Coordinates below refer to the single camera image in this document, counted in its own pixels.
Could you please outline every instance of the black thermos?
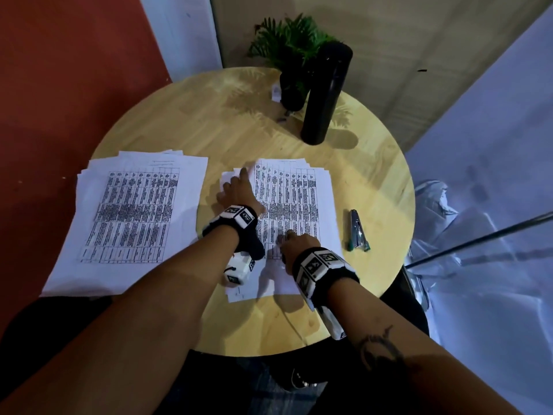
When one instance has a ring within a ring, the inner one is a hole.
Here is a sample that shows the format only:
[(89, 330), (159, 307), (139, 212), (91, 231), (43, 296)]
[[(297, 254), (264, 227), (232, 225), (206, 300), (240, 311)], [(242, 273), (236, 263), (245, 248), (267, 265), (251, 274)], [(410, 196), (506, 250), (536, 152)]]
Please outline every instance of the black thermos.
[(342, 42), (327, 42), (319, 49), (301, 129), (301, 139), (307, 144), (316, 146), (325, 140), (352, 57), (353, 51)]

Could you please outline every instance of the potted plant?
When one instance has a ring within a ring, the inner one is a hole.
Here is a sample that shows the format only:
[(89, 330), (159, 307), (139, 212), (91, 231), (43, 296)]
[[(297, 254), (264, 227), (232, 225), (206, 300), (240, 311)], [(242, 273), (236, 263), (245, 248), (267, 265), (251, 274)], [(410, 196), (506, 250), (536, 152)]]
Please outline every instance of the potted plant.
[(280, 69), (281, 103), (289, 111), (299, 111), (311, 88), (315, 57), (321, 45), (335, 38), (317, 28), (310, 16), (301, 14), (283, 23), (265, 18), (255, 26), (255, 39), (248, 56), (266, 58), (270, 66)]

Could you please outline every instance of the stack of paper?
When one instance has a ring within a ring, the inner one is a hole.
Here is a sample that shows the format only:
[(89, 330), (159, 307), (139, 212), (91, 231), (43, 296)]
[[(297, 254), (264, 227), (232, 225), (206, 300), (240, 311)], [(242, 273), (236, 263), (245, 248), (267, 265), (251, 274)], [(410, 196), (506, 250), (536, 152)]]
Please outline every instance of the stack of paper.
[(90, 160), (42, 296), (121, 294), (195, 241), (206, 168), (206, 157), (172, 150)]
[[(224, 182), (240, 169), (225, 172)], [(286, 232), (308, 233), (321, 245), (342, 256), (332, 183), (327, 170), (310, 167), (305, 159), (260, 159), (249, 174), (255, 197), (267, 209), (259, 217), (257, 232), (265, 245), (266, 258), (255, 264), (243, 286), (227, 287), (228, 301), (240, 301), (274, 294), (299, 294), (294, 279), (287, 275), (279, 245)]]

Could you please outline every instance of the table top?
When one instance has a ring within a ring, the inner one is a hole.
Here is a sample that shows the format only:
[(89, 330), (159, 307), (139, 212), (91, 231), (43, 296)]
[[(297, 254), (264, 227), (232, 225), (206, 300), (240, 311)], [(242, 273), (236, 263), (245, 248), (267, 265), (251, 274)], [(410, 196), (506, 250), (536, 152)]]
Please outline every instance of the table top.
[[(344, 92), (325, 142), (303, 143), (298, 138), (303, 111), (284, 124), (276, 122), (284, 109), (271, 100), (270, 89), (279, 74), (256, 67), (223, 69), (161, 88), (109, 130), (93, 158), (167, 149), (209, 157), (198, 232), (213, 217), (222, 172), (259, 158), (305, 158), (312, 167), (324, 167), (332, 178), (342, 246), (349, 237), (349, 210), (356, 209), (371, 247), (344, 250), (344, 257), (361, 284), (380, 296), (401, 268), (413, 233), (415, 195), (407, 162), (382, 122)], [(300, 295), (229, 303), (220, 285), (202, 321), (195, 349), (218, 355), (278, 354), (329, 336)]]

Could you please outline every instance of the red wall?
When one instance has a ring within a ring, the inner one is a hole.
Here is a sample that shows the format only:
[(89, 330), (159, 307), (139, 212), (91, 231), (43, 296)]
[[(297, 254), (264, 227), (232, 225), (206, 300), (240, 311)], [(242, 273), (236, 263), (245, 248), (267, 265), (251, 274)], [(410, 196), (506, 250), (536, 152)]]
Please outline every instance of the red wall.
[(76, 174), (125, 111), (168, 83), (139, 0), (2, 0), (0, 333), (52, 270)]

